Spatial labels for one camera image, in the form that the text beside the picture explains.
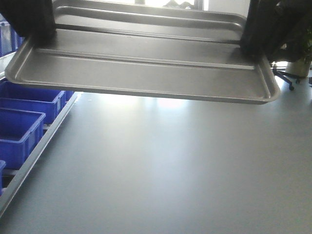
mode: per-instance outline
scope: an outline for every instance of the blue plastic bin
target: blue plastic bin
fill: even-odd
[[[44,113],[0,108],[0,160],[19,169],[43,135]]]
[[[5,167],[5,161],[0,160],[0,196],[2,195],[2,170]]]
[[[0,56],[5,56],[12,53],[12,41],[11,41],[11,25],[6,22],[0,22]]]
[[[20,47],[23,43],[25,38],[20,37],[19,35],[17,36],[17,41],[18,41],[18,47]]]
[[[11,43],[12,43],[12,51],[17,51],[19,48],[18,43],[18,34],[15,32],[15,30],[11,27]]]
[[[73,94],[74,94],[74,91],[65,91],[66,101],[68,101],[72,97]]]
[[[46,114],[45,124],[51,124],[65,106],[65,91],[26,88],[9,81],[0,83],[0,108],[10,108]]]

